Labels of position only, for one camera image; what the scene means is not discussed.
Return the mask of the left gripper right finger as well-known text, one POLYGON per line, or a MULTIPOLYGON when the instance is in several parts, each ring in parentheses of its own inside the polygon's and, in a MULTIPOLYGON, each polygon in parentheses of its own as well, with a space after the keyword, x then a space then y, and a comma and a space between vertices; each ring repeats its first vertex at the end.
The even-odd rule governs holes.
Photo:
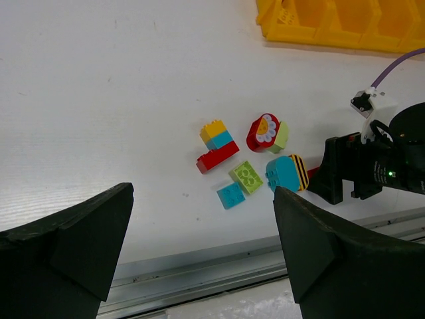
POLYGON ((278 187, 274 211, 304 318, 423 318, 424 246, 356 225, 278 187))

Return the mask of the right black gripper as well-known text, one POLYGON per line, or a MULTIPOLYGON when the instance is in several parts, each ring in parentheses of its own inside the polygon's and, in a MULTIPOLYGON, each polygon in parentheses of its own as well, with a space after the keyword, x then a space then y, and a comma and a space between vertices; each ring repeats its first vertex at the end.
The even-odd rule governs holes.
POLYGON ((395 142, 383 136, 361 143, 361 133, 328 138, 321 165, 309 179, 307 190, 336 205, 343 200, 343 172, 355 152, 353 169, 354 198, 367 199, 384 187, 424 194, 424 141, 401 139, 395 142))

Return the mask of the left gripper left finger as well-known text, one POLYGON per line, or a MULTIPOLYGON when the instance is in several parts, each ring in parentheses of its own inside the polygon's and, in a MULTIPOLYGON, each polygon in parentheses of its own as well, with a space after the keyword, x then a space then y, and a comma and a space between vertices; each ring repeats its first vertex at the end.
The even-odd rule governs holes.
POLYGON ((2 318, 95 318, 106 301, 133 207, 119 183, 1 232, 2 318))

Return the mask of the red rectangular lego brick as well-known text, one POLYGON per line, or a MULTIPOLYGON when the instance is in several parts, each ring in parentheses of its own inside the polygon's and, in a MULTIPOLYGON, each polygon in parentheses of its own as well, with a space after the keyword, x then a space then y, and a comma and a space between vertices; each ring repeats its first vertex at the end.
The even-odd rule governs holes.
POLYGON ((309 169, 308 171, 307 171, 307 176, 308 176, 308 178, 309 179, 311 179, 316 173, 317 173, 317 171, 319 170, 319 168, 320 167, 315 167, 315 168, 313 168, 313 169, 309 169))

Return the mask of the light green lego brick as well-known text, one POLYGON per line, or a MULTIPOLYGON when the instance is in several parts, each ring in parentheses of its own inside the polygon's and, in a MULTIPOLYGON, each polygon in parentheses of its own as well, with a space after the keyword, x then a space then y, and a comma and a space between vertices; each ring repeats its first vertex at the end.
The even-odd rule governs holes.
POLYGON ((274 143, 269 148, 266 148, 266 150, 273 154, 278 154, 285 149, 288 138, 289 127, 285 122, 281 121, 274 143))

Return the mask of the red flower lego brick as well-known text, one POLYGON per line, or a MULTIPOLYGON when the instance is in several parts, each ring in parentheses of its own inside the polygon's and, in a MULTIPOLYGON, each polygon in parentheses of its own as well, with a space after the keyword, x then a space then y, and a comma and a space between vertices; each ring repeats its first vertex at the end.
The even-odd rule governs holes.
POLYGON ((246 144, 253 152, 261 152, 273 146, 280 123, 276 116, 265 113, 255 120, 246 137, 246 144))

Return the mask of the small teal lego brick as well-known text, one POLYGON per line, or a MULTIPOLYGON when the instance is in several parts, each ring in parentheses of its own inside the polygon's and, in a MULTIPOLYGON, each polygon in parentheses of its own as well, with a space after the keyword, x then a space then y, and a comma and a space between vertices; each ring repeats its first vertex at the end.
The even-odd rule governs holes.
POLYGON ((219 135, 212 137, 207 143, 206 146, 208 150, 217 150, 221 147, 227 145, 228 143, 232 142, 233 138, 230 135, 230 133, 225 130, 219 135))

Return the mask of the red arch lego brick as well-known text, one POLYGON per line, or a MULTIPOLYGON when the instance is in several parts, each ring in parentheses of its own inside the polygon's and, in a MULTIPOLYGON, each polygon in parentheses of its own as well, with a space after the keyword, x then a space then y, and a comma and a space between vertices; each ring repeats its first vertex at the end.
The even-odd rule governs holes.
POLYGON ((200 156, 197 159, 196 166, 202 174, 206 174, 239 151, 240 149, 235 142, 229 142, 217 150, 211 150, 200 156))

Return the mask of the small yellow lego brick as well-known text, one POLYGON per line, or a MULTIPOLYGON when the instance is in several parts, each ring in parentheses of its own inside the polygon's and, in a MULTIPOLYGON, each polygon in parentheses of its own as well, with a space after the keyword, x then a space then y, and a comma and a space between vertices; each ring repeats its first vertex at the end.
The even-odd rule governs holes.
POLYGON ((226 126, 222 120, 213 120, 209 124, 205 124, 200 131, 200 137, 204 143, 226 131, 226 126))

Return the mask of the yellow long lego brick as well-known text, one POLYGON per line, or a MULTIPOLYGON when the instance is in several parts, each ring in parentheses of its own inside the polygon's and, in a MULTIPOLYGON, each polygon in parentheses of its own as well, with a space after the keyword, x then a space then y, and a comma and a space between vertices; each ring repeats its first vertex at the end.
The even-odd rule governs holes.
POLYGON ((281 8, 278 14, 278 23, 283 25, 293 25, 296 16, 285 8, 281 8))

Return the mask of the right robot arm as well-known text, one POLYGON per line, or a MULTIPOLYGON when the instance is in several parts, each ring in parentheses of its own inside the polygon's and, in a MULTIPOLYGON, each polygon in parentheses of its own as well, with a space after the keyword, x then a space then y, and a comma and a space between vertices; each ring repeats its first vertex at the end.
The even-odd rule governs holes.
POLYGON ((323 160, 309 181, 311 191, 330 204, 343 200, 343 181, 353 182, 352 197, 367 199, 384 187, 424 193, 424 104, 399 112, 390 124, 371 123, 374 141, 361 134, 329 138, 323 160))

